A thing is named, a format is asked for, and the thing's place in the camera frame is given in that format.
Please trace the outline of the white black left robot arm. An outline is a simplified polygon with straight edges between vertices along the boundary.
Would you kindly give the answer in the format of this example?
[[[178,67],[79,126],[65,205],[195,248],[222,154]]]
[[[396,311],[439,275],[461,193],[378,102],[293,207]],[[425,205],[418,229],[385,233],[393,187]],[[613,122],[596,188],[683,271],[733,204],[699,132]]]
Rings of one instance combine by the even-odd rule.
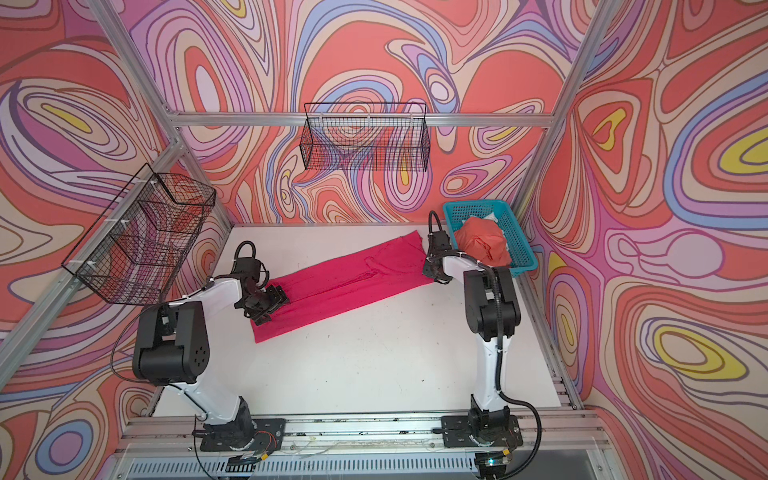
[[[234,309],[262,327],[288,303],[284,290],[270,283],[255,244],[246,240],[237,246],[228,274],[187,297],[150,306],[138,317],[132,372],[139,382],[171,388],[196,409],[192,436],[200,445],[195,451],[251,451],[261,461],[280,449],[285,422],[260,424],[247,401],[212,373],[208,322]]]

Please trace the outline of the aluminium frame corner post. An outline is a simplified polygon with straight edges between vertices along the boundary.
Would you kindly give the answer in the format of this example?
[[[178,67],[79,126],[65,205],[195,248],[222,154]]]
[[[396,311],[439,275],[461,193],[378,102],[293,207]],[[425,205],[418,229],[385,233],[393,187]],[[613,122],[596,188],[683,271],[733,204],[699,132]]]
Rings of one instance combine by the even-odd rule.
[[[200,166],[198,159],[192,153],[191,148],[179,129],[172,123],[169,106],[156,86],[152,75],[144,64],[133,39],[119,18],[112,2],[88,1],[88,6],[110,44],[122,60],[127,74],[136,84],[137,90],[147,102],[150,111],[157,120],[157,124],[169,139],[172,150],[170,160],[165,160],[164,162],[158,160],[156,169],[158,171],[170,171],[176,163],[179,163],[190,177],[211,187],[212,183]]]
[[[564,128],[569,108],[574,102],[579,87],[585,80],[589,67],[597,55],[599,46],[606,32],[622,5],[622,1],[599,1],[583,41],[577,50],[570,72],[566,75],[561,92],[555,102],[552,120],[543,133],[535,154],[522,178],[520,187],[512,203],[512,210],[518,221],[522,222],[531,206],[532,198],[549,155],[555,150],[555,141]]]

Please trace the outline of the aluminium frame corner post left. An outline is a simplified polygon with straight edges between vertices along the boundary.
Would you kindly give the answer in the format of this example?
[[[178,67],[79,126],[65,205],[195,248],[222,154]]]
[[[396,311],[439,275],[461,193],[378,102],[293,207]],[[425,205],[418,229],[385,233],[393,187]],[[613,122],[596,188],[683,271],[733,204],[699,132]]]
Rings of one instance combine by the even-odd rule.
[[[165,160],[164,162],[158,160],[156,169],[158,171],[170,171],[176,163],[179,163],[190,177],[211,187],[212,183],[200,166],[198,159],[192,153],[191,148],[179,129],[172,123],[169,106],[156,86],[152,75],[144,64],[133,39],[119,18],[112,2],[88,1],[88,6],[110,44],[122,60],[127,74],[136,84],[137,90],[147,102],[150,111],[157,120],[157,124],[169,139],[172,150],[170,160]]]

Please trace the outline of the aluminium frame corner post right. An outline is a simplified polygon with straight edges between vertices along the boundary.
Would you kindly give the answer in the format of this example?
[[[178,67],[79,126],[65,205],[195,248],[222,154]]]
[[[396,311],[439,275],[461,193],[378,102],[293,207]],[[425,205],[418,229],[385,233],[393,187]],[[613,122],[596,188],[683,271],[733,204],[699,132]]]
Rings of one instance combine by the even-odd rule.
[[[522,222],[531,206],[532,198],[549,155],[555,150],[555,141],[564,128],[569,108],[574,102],[579,87],[585,80],[589,67],[597,55],[599,46],[606,32],[622,5],[622,1],[599,1],[583,41],[577,50],[570,72],[566,75],[561,92],[555,102],[552,120],[543,133],[535,154],[522,178],[520,187],[512,203],[512,210],[518,221]]]

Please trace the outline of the aluminium horizontal back bar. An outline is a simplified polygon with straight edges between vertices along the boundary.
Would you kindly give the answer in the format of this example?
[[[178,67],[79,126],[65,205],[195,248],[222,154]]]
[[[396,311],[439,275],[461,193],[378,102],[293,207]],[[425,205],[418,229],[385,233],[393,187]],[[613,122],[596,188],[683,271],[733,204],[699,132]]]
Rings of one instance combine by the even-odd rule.
[[[541,113],[513,114],[436,114],[436,113],[200,113],[171,112],[174,126],[302,126],[308,118],[344,123],[382,120],[398,124],[401,120],[423,119],[430,127],[536,127],[549,128],[554,116]]]

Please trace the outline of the teal plastic basket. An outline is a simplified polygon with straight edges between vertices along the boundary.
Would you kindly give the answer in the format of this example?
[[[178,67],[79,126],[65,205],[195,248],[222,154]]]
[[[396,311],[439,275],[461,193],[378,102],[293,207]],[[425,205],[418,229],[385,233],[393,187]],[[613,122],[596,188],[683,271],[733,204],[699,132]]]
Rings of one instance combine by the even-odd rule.
[[[538,268],[538,260],[521,229],[511,207],[503,200],[470,200],[447,202],[442,206],[445,216],[445,228],[453,247],[457,247],[456,232],[472,218],[485,219],[492,215],[507,241],[507,250],[511,257],[509,265],[513,277]]]

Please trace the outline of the coral red t shirt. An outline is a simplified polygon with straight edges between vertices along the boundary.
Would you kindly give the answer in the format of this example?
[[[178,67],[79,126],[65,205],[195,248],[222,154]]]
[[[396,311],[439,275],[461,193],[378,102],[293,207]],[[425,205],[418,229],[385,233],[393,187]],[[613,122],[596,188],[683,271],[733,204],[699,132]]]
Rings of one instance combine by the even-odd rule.
[[[470,217],[455,232],[458,249],[491,267],[512,263],[503,230],[490,219]]]

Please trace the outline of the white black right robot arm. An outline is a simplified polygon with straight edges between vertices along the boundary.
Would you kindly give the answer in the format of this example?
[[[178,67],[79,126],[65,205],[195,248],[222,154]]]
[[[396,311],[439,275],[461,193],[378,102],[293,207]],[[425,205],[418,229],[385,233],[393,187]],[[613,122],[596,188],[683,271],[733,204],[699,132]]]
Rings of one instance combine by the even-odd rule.
[[[462,415],[444,415],[433,432],[449,449],[477,447],[474,464],[479,479],[511,479],[523,473],[539,452],[542,418],[530,402],[504,391],[504,377],[512,336],[522,321],[520,303],[510,270],[492,267],[453,247],[438,214],[428,214],[428,249],[424,275],[447,285],[462,284],[465,317],[477,340],[477,384],[470,406]],[[524,445],[520,421],[512,412],[520,407],[533,416],[535,438],[519,464],[514,452]]]

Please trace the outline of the aluminium left wall bar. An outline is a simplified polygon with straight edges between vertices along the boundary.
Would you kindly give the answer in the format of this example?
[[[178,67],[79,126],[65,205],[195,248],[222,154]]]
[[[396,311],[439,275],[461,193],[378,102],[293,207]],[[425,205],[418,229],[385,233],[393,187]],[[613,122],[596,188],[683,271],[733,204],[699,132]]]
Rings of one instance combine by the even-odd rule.
[[[181,156],[182,150],[180,142],[173,140],[152,163],[140,167],[110,206],[100,214],[96,227],[87,231],[84,240],[73,247],[77,262],[87,259],[106,238],[111,228],[135,202],[152,174],[169,170]],[[57,275],[43,295],[2,339],[2,387],[10,382],[53,322],[82,288],[83,283],[69,270],[63,267],[57,270]]]

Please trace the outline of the magenta t shirt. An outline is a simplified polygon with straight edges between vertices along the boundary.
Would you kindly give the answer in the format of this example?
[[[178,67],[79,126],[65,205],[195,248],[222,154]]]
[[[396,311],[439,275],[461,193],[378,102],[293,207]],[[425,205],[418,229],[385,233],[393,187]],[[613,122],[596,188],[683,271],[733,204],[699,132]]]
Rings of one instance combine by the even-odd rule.
[[[423,238],[412,231],[385,243],[279,277],[288,303],[254,326],[259,344],[431,282],[423,274]]]

